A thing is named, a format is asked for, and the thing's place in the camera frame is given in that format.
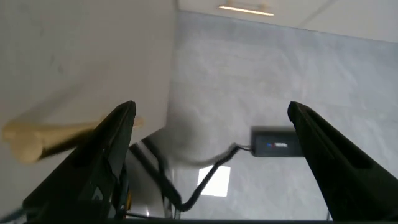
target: ceiling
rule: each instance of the ceiling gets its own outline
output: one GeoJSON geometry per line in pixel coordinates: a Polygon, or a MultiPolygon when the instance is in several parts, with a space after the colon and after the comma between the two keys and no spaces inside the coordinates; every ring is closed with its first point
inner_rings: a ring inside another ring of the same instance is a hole
{"type": "Polygon", "coordinates": [[[398,0],[237,0],[235,7],[257,9],[275,16],[259,16],[218,9],[226,0],[179,0],[181,10],[233,17],[280,26],[329,32],[373,40],[398,42],[398,0]]]}

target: wooden stick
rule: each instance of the wooden stick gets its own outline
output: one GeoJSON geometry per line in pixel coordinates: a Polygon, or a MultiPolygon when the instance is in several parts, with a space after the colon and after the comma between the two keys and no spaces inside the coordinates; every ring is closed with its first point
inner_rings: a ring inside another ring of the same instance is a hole
{"type": "MultiPolygon", "coordinates": [[[[30,124],[10,121],[2,129],[2,138],[9,142],[16,159],[23,163],[37,162],[44,152],[81,134],[92,131],[102,121],[69,125],[30,124]]],[[[141,117],[134,119],[133,128],[144,125],[141,117]]]]}

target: black power adapter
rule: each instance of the black power adapter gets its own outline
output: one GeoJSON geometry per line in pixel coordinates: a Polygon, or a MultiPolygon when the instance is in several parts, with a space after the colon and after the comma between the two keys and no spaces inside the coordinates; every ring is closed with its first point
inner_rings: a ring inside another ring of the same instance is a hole
{"type": "Polygon", "coordinates": [[[255,126],[251,130],[251,150],[255,157],[302,157],[294,128],[255,126]]]}

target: ceiling light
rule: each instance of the ceiling light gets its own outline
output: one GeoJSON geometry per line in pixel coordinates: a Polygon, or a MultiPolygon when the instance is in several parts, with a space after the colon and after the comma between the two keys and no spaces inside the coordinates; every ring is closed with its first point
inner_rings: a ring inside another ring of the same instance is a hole
{"type": "Polygon", "coordinates": [[[238,11],[238,12],[253,13],[253,14],[263,15],[263,16],[273,16],[272,13],[268,13],[268,12],[255,11],[255,10],[250,10],[250,9],[241,9],[241,8],[231,7],[231,6],[218,6],[218,8],[232,10],[232,11],[238,11]]]}

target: floor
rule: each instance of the floor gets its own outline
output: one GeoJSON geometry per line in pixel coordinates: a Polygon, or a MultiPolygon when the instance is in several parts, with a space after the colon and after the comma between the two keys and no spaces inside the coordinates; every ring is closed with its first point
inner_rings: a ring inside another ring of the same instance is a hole
{"type": "MultiPolygon", "coordinates": [[[[398,44],[190,12],[178,15],[167,126],[153,140],[170,159],[183,201],[199,170],[251,126],[292,126],[290,101],[329,121],[398,177],[398,44]]],[[[226,197],[202,195],[182,218],[324,220],[304,158],[228,162],[226,197]]]]}

